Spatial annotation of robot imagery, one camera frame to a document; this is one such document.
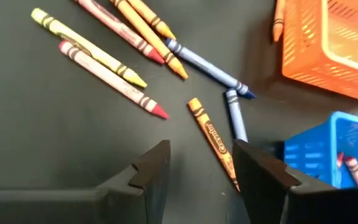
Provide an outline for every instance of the crayon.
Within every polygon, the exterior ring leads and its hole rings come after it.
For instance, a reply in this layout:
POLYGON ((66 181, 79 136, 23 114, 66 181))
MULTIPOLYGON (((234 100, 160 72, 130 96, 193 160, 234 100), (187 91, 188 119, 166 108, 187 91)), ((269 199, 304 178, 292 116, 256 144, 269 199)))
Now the crayon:
POLYGON ((248 142, 246 128, 244 127, 244 121, 241 115, 239 98, 235 90, 229 90, 226 92, 226 100, 229 105, 231 123, 233 125, 234 134, 236 139, 241 139, 248 142))
POLYGON ((255 95, 251 91, 249 91, 248 86, 242 84, 240 81, 228 75, 226 72, 222 71, 212 63, 207 62, 205 59, 195 54, 191 50, 180 45, 177 41, 167 39, 165 44, 170 50, 172 50, 173 53, 190 62, 194 66, 198 67, 199 69, 206 72, 217 81, 225 84, 229 88, 235 89, 239 95, 243 95, 250 99, 255 98, 255 95))
POLYGON ((127 0, 129 4, 161 35, 176 40, 171 30, 142 0, 127 0))
POLYGON ((277 42, 283 33, 284 10, 285 10, 285 0, 277 0, 276 12, 274 15, 274 22, 273 22, 273 40, 274 40, 274 42, 277 42))
POLYGON ((141 91, 137 90, 128 82, 101 65, 98 61, 83 52, 80 48, 74 46, 71 42, 64 40, 60 43, 59 49, 63 54, 69 56, 82 67, 102 79, 108 85, 112 86, 130 100, 143 107, 143 109, 161 118, 169 118, 169 115, 154 100, 145 96, 141 91))
POLYGON ((113 16, 104 7, 99 5, 95 0, 75 1, 148 58, 151 58, 161 64, 165 63, 164 59, 162 59, 158 52, 149 43, 122 23, 117 17, 113 16))
POLYGON ((209 144, 215 151, 215 155, 221 161, 227 174, 233 181, 238 192, 240 192, 239 184, 237 183, 236 173, 234 172, 233 158, 227 148, 224 146, 221 137, 216 132, 208 114, 205 112, 203 105, 197 98, 193 98, 188 102, 188 106, 197 119, 200 128, 203 130, 204 135, 208 139, 209 144))
POLYGON ((344 158, 345 164, 347 168, 349 168, 354 181, 357 183, 358 186, 358 161, 355 157, 347 157, 344 158))
POLYGON ((31 13, 31 17, 50 32, 75 44, 81 48, 82 51, 86 52, 88 55, 130 83, 139 85, 141 87, 147 86, 147 84, 132 69, 126 67, 124 64, 68 28, 66 25, 59 22, 57 19, 48 15, 43 10, 39 8, 34 9, 31 13))
POLYGON ((342 164, 343 164, 343 157, 344 157, 344 153, 340 152, 336 158, 336 167, 339 169, 341 168, 342 164))
POLYGON ((155 35, 154 31, 146 24, 146 22, 138 15, 131 5, 125 0, 110 0, 131 22, 131 24, 143 35, 143 37, 157 50, 168 66, 183 79, 187 79, 188 75, 179 60, 169 51, 160 38, 155 35))

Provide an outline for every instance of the orange plastic basket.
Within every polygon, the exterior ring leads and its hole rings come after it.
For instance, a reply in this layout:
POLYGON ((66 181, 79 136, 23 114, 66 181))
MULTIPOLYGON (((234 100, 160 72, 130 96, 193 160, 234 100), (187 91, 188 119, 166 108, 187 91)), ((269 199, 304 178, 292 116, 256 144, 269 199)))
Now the orange plastic basket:
POLYGON ((283 74, 358 99, 358 0, 286 0, 283 74))

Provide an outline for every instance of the plastic basket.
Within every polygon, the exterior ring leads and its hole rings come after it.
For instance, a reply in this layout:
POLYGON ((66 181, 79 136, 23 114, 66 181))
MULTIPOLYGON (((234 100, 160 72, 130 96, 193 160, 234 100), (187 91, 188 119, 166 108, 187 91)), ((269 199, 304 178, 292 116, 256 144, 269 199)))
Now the plastic basket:
POLYGON ((358 99, 358 1, 286 0, 282 72, 358 99))
POLYGON ((356 187, 346 165, 337 168, 338 152, 358 161, 358 116, 335 112, 325 123, 286 140, 284 162, 334 187, 356 187))

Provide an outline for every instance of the yellow crayon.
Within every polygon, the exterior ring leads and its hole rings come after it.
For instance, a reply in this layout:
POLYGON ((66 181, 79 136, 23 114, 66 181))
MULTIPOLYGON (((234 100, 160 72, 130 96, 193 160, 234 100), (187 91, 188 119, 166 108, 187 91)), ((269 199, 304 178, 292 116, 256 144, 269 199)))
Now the yellow crayon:
POLYGON ((50 32, 75 44, 82 51, 86 52, 89 56, 102 63, 128 82, 141 87, 147 86, 146 82, 144 82, 132 69, 126 67, 120 61, 116 60, 43 10, 39 8, 34 9, 31 13, 31 17, 50 32))
POLYGON ((176 40, 169 27, 142 0, 127 0, 129 4, 160 34, 176 40))
POLYGON ((171 51, 165 46, 165 44, 160 40, 154 31, 147 25, 147 23, 138 15, 137 12, 129 5, 125 0, 110 0, 122 13, 123 15, 131 22, 131 24, 143 35, 149 44, 151 44, 156 51, 161 55, 164 61, 168 66, 174 71, 177 72, 184 79, 188 78, 188 75, 183 68, 183 65, 179 60, 172 54, 171 51))
POLYGON ((208 114, 205 112, 203 105, 197 98, 193 98, 189 101, 188 106, 197 119, 199 126, 204 132, 204 135, 208 139, 211 147, 214 149, 216 156, 220 159, 224 169, 233 181, 238 192, 240 192, 239 184, 237 183, 236 173, 234 172, 233 158, 227 148, 224 146, 221 137, 216 132, 208 114))

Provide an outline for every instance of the blue plastic basket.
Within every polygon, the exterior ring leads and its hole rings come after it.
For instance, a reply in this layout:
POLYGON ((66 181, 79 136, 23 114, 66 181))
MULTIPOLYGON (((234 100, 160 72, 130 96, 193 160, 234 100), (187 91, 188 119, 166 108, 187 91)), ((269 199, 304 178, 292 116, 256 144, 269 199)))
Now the blue plastic basket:
POLYGON ((345 164, 336 167, 338 152, 358 161, 358 116, 334 112, 325 123, 286 140, 284 162, 334 187, 357 187, 345 164))

